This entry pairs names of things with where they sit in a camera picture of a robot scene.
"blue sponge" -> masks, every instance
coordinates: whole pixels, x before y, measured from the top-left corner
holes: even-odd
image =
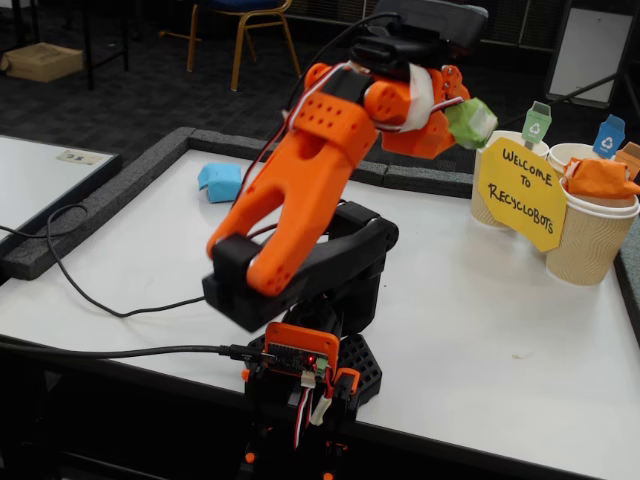
[[[211,203],[231,202],[236,199],[242,183],[242,171],[238,165],[209,163],[198,175],[200,190],[207,188]]]

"green recycling sign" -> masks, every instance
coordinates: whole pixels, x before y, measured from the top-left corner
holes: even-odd
[[[527,142],[540,143],[551,125],[551,107],[534,102],[527,112],[527,120],[522,129],[522,138]]]

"carpet floor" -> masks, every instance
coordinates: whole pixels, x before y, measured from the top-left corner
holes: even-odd
[[[60,9],[41,8],[39,15],[43,41],[82,49],[80,26],[65,30]],[[116,19],[94,18],[92,29],[96,61],[119,48]],[[119,153],[126,163],[182,126],[268,138],[278,126],[280,109],[295,81],[285,42],[275,35],[256,35],[257,62],[252,63],[248,53],[245,55],[239,90],[232,92],[229,87],[233,35],[213,34],[220,38],[205,39],[198,44],[193,73],[186,71],[185,40],[159,38],[157,30],[143,25],[143,40],[131,42],[131,71],[125,73],[120,60],[101,67],[96,71],[94,91],[87,89],[82,73],[48,84],[1,76],[0,134]],[[0,50],[14,42],[10,25],[0,25]],[[302,65],[319,49],[317,45],[302,42],[296,42],[296,48]],[[337,49],[327,61],[344,59],[346,53],[344,49]],[[525,112],[534,100],[544,100],[544,73],[514,71],[506,60],[499,68],[467,63],[461,67],[465,84],[472,95],[490,106],[500,121]],[[623,118],[631,117],[627,122],[636,122],[628,128],[628,133],[636,142],[640,141],[637,119],[627,110],[627,102],[618,103],[614,112]],[[590,143],[608,113],[569,104],[557,105],[553,108],[553,124],[546,141],[550,145]],[[522,124],[516,122],[510,128],[522,128]],[[458,147],[431,162],[383,153],[376,147],[368,160],[473,171],[473,152]]]

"white table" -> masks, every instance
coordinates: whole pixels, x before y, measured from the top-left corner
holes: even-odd
[[[112,154],[74,148],[71,151],[76,154],[82,152],[99,160],[92,165],[59,160],[57,157],[67,150],[67,147],[0,136],[1,225],[23,230],[41,212],[59,208],[55,205],[61,198],[90,181],[92,176],[100,175],[115,158]],[[9,236],[0,230],[0,249]]]
[[[208,162],[248,165],[185,154],[65,258],[76,281],[120,311],[200,295],[211,271],[206,242],[229,209],[198,192]],[[564,284],[523,238],[476,224],[468,200],[354,182],[343,196],[400,228],[376,319],[364,331],[382,389],[359,422],[570,472],[638,478],[640,350],[613,272],[598,287]],[[55,347],[244,344],[260,333],[205,303],[118,320],[87,304],[56,267],[0,287],[0,334]],[[243,390],[242,367],[217,356],[123,362]]]

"yellow sign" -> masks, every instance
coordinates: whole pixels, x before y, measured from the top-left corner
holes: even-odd
[[[567,197],[544,158],[500,138],[482,155],[478,189],[493,217],[522,233],[538,250],[560,244]]]

